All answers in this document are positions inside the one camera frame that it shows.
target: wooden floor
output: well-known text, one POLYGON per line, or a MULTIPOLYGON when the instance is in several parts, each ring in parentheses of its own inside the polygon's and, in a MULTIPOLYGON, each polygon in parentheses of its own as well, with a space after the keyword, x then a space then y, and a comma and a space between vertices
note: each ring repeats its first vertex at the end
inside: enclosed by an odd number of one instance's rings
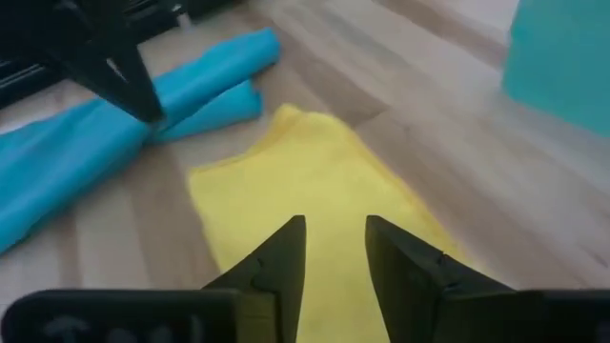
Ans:
MULTIPOLYGON (((610 286, 610 145, 500 94, 514 0, 252 0, 142 46, 154 74, 273 27, 258 121, 146 149, 0 256, 0 311, 51 287, 194 289, 217 274, 184 175, 244 151, 283 102, 332 112, 428 203, 479 266, 518 288, 610 286)), ((91 97, 64 82, 0 130, 91 97)))

